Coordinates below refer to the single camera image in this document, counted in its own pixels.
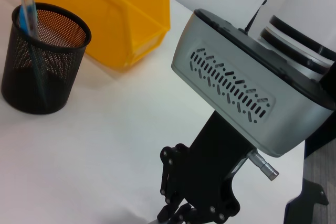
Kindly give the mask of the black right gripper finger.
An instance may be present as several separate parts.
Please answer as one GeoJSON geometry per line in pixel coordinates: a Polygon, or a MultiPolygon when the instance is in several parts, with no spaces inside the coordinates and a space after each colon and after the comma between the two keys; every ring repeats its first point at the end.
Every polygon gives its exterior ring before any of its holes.
{"type": "Polygon", "coordinates": [[[177,215],[183,216],[186,223],[225,223],[240,211],[240,204],[235,201],[217,201],[200,203],[192,207],[189,203],[180,206],[181,202],[174,203],[177,215]]]}
{"type": "Polygon", "coordinates": [[[157,216],[160,223],[192,223],[192,148],[180,143],[164,147],[160,153],[163,173],[160,193],[166,205],[157,216]]]}

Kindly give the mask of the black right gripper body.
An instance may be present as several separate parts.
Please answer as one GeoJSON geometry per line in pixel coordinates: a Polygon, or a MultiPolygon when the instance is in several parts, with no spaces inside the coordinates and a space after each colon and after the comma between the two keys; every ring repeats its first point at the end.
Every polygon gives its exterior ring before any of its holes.
{"type": "Polygon", "coordinates": [[[233,177],[253,146],[214,112],[190,147],[192,207],[206,202],[238,202],[232,189],[233,177]]]}

